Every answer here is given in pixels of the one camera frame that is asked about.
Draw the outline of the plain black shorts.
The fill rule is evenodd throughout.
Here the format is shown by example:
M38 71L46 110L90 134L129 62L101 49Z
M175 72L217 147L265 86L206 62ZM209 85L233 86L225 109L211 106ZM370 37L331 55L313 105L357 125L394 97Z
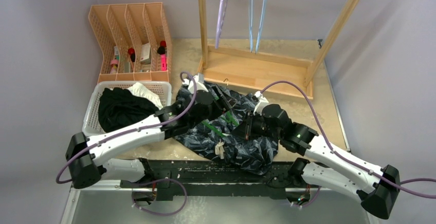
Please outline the plain black shorts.
M98 121L109 133L144 120L159 108L150 100L133 95L128 89L105 88L99 99Z

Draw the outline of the lilac hanger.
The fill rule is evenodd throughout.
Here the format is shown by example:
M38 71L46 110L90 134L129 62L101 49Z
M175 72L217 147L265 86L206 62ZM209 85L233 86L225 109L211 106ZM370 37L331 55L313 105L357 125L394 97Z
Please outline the lilac hanger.
M220 0L215 32L215 49L219 48L228 0Z

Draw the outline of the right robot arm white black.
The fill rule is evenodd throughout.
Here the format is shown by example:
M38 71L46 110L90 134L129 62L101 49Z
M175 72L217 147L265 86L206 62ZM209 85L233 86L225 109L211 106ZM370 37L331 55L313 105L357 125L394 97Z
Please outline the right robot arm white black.
M398 169L368 163L327 144L314 129L292 121L278 104L265 106L261 113L248 112L231 133L244 140L269 138L299 154L289 171L292 185L322 186L359 201L375 217L390 217L399 195L399 189L393 186L400 183Z

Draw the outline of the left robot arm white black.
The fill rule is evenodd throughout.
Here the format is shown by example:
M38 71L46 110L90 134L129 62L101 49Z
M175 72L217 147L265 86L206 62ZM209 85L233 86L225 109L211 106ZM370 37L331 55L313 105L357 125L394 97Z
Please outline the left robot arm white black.
M69 142L67 163L62 169L69 171L69 182L75 189L101 180L125 180L146 188L153 182L153 173L146 168L145 160L118 159L118 155L185 134L202 121L219 118L235 104L233 97L214 86L212 91L192 91L185 101L176 101L119 130L90 137L79 132Z

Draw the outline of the peach plastic file organizer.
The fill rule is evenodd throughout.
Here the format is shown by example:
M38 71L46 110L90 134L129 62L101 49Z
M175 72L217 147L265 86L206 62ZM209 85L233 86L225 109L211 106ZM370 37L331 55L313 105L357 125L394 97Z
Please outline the peach plastic file organizer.
M88 20L101 49L103 60L98 82L171 81L172 37L162 2L92 5ZM140 63L142 44L151 45L151 63ZM128 49L136 60L131 62ZM120 56L118 72L110 74L110 62ZM160 55L166 54L168 70L161 71Z

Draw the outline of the white shorts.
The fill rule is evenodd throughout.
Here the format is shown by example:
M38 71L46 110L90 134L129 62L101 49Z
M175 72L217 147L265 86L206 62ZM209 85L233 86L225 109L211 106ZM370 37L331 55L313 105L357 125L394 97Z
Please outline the white shorts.
M137 97L142 97L148 99L152 102L158 109L162 109L163 105L159 98L159 95L155 94L142 83L136 82L132 86L128 87L127 90L131 92L132 95Z

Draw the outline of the white plastic basket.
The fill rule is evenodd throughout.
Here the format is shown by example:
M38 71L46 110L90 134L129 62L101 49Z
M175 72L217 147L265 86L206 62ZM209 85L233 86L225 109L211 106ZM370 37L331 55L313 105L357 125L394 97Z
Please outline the white plastic basket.
M91 95L88 107L83 119L82 131L86 136L103 134L104 131L98 120L98 107L103 91L113 88L131 89L136 83L142 84L150 92L158 96L162 106L169 106L172 99L172 86L163 81L103 81L98 83Z

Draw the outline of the black patterned shorts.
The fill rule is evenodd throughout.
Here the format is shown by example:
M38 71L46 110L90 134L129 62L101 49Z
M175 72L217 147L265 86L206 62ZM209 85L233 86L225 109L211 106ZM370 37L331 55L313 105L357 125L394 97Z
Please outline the black patterned shorts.
M243 95L223 86L220 89L237 100L231 111L241 124L245 114L254 110L257 99L253 94ZM220 118L205 121L229 136L222 138L200 123L185 134L176 136L175 140L203 158L232 164L252 174L263 175L271 169L279 150L277 142L268 137L244 140L231 134L236 126Z

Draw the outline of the light blue hanger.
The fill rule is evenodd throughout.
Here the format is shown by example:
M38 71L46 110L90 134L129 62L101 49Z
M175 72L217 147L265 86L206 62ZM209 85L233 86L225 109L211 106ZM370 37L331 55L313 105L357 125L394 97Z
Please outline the light blue hanger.
M248 0L248 39L250 52L253 52L253 0Z
M263 0L262 1L262 10L261 10L261 14L260 14L260 21L259 21L259 29L258 29L256 47L255 47L255 53L258 53L258 51L259 51L260 40L261 40L261 37L262 37L263 26L264 26L264 19L265 19L265 13L266 13L266 5L267 5L267 0Z

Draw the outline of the green hanger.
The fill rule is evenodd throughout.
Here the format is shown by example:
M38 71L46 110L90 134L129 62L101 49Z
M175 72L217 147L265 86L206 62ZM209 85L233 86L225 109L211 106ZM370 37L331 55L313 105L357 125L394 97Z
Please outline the green hanger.
M228 111L225 114L221 115L220 119L225 121L227 124L232 124L234 126L239 125L238 120L233 117L233 111ZM222 138L229 136L229 134L221 132L218 128L212 126L207 121L202 121L202 125L209 128L211 131L213 131L214 133L216 133L218 136L220 136Z

